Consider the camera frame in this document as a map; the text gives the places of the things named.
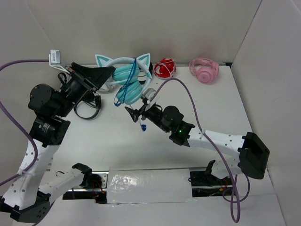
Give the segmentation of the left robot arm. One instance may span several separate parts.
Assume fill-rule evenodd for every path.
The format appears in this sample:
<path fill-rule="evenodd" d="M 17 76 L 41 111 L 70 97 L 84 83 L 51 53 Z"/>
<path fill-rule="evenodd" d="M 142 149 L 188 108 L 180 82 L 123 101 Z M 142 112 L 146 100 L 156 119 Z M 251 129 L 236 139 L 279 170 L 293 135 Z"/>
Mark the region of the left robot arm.
<path fill-rule="evenodd" d="M 89 187 L 93 182 L 92 169 L 76 163 L 66 173 L 42 184 L 50 170 L 54 154 L 59 149 L 70 122 L 66 116 L 88 93 L 94 93 L 114 73 L 115 68 L 84 67 L 72 63 L 59 75 L 59 90 L 47 84 L 36 85 L 30 92 L 29 109 L 36 118 L 30 132 L 23 161 L 11 186 L 0 198 L 0 210 L 21 223 L 39 223 L 50 211 L 57 198 L 75 187 Z"/>

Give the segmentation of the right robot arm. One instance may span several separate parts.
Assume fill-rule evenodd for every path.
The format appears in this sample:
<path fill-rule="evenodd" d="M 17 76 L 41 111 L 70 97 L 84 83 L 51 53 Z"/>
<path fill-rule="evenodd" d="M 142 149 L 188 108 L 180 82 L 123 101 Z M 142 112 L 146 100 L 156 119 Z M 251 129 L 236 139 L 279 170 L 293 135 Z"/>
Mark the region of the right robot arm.
<path fill-rule="evenodd" d="M 142 106 L 139 110 L 126 107 L 132 120 L 137 122 L 139 117 L 146 118 L 157 127 L 169 133 L 170 140 L 177 145 L 186 147 L 205 148 L 230 156 L 221 162 L 211 161 L 205 173 L 206 181 L 217 184 L 230 174 L 245 174 L 253 179 L 263 179 L 270 151 L 257 134 L 247 132 L 244 136 L 229 135 L 210 130 L 200 130 L 195 125 L 185 122 L 184 115 L 177 107 L 167 106 L 161 110 L 152 106 L 149 110 Z"/>

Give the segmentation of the black headphones under arm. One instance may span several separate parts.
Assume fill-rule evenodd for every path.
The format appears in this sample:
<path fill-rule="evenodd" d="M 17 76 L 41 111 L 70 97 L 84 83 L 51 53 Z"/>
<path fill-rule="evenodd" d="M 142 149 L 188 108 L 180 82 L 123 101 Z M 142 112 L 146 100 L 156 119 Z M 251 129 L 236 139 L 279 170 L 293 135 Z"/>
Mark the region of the black headphones under arm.
<path fill-rule="evenodd" d="M 87 92 L 73 107 L 74 113 L 83 120 L 93 120 L 102 108 L 101 96 L 94 92 Z"/>

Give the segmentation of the teal cat ear headphones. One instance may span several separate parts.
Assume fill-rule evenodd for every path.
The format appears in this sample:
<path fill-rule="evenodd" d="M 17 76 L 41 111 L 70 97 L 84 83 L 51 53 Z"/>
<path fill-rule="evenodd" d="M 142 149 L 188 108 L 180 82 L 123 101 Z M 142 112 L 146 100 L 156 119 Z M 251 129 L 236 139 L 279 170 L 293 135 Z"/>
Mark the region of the teal cat ear headphones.
<path fill-rule="evenodd" d="M 121 86 L 114 99 L 114 105 L 116 107 L 122 104 L 131 105 L 142 97 L 143 92 L 152 80 L 152 75 L 149 72 L 150 56 L 150 53 L 146 53 L 136 58 L 119 57 L 111 59 L 104 55 L 95 55 L 98 67 L 114 67 L 117 64 L 125 64 L 124 66 L 117 67 L 111 76 L 111 81 L 116 81 L 118 83 L 117 85 Z M 138 80 L 140 69 L 147 75 L 144 84 L 141 84 Z"/>

